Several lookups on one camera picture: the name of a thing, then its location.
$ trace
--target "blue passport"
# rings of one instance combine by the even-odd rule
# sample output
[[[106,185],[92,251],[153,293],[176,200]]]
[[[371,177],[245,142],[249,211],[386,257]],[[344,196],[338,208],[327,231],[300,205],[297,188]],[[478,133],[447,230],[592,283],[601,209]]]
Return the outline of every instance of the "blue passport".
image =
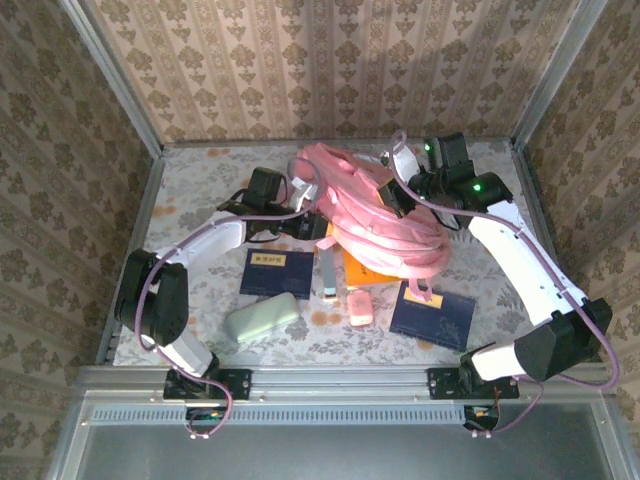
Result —
[[[473,298],[438,291],[433,292],[429,302],[424,302],[411,294],[408,282],[404,281],[389,331],[464,352],[475,305]]]
[[[250,248],[244,265],[240,293],[275,296],[291,292],[309,300],[313,252],[281,252]]]

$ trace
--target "patterned tablecloth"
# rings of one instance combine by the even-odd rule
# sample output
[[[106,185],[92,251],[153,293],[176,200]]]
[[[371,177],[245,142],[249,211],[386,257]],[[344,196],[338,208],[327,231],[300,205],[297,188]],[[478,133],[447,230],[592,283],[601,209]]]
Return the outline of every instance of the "patterned tablecloth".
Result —
[[[382,145],[349,145],[350,149],[378,154]],[[296,154],[295,146],[233,148],[174,148],[165,151],[166,168],[156,200],[145,248],[158,249],[183,239],[214,212],[215,206],[246,186],[258,166],[284,171]],[[477,173],[493,171],[511,189],[531,228],[522,187],[508,142],[469,143],[469,156]],[[527,313],[513,286],[488,251],[468,231],[451,234],[453,255],[446,271],[434,279],[445,292],[474,297],[477,301],[468,349],[492,341],[521,336],[530,329]],[[313,249],[313,242],[282,237],[267,248]],[[348,322],[342,255],[338,259],[339,295],[326,303],[316,255],[312,296],[301,301],[303,316],[286,328],[238,345],[223,331],[225,316],[249,305],[257,297],[238,293],[246,246],[213,262],[209,274],[190,284],[189,328],[227,365],[381,365],[456,363],[459,353],[389,332],[398,285],[369,288],[374,323],[352,328]],[[156,365],[162,360],[142,352],[123,328],[114,365]]]

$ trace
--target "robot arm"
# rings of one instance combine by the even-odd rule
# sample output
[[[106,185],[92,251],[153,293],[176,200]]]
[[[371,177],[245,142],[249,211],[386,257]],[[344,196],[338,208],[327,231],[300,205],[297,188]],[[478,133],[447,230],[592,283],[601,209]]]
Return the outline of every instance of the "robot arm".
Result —
[[[395,155],[398,176],[421,199],[457,210],[487,213],[519,227],[511,229],[480,216],[456,216],[489,250],[520,295],[535,329],[513,342],[488,345],[461,359],[459,381],[463,391],[481,391],[487,383],[503,377],[528,375],[544,381],[593,356],[599,341],[566,298],[582,307],[598,329],[605,333],[611,308],[603,299],[590,301],[570,282],[537,242],[524,223],[513,196],[493,173],[476,175],[467,156],[462,134],[427,143],[430,163],[427,172],[418,166],[415,155],[404,147]],[[383,201],[402,216],[416,202],[392,181],[380,189]],[[539,252],[561,285],[554,282],[529,245]]]
[[[300,240],[319,239],[326,234],[328,222],[311,212],[279,220],[279,217],[291,217],[299,212],[303,200],[316,194],[314,185],[296,179],[296,190],[291,195],[293,208],[282,206],[276,203],[276,197],[283,180],[279,172],[256,168],[247,189],[220,205],[218,211],[187,239],[155,252],[142,249],[132,252],[127,258],[118,291],[116,318],[132,331],[135,329],[135,312],[144,282],[161,258],[177,250],[162,265],[146,295],[141,318],[142,338],[185,372],[196,377],[215,378],[218,359],[187,328],[189,282],[205,273],[216,259],[260,232],[286,233]],[[243,216],[252,215],[272,219],[243,220]]]

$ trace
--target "light green case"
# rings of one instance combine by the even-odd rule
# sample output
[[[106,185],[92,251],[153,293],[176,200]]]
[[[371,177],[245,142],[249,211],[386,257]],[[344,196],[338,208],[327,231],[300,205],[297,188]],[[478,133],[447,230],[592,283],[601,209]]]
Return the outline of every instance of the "light green case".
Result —
[[[232,340],[246,342],[299,316],[300,307],[296,297],[285,292],[231,312],[225,320],[225,330]]]

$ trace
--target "pink backpack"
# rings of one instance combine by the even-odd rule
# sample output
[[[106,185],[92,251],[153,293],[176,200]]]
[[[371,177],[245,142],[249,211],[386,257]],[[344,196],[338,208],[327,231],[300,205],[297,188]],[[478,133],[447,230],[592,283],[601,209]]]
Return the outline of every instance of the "pink backpack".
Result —
[[[384,275],[409,280],[411,293],[428,300],[431,290],[421,290],[449,262],[449,236],[433,213],[419,205],[404,218],[383,205],[378,186],[388,181],[391,170],[378,162],[357,158],[354,153],[323,143],[309,145],[299,154],[320,171],[327,188],[317,209],[333,224],[332,239],[318,242],[321,249],[339,243],[356,260]],[[310,181],[311,167],[296,164],[296,175]]]

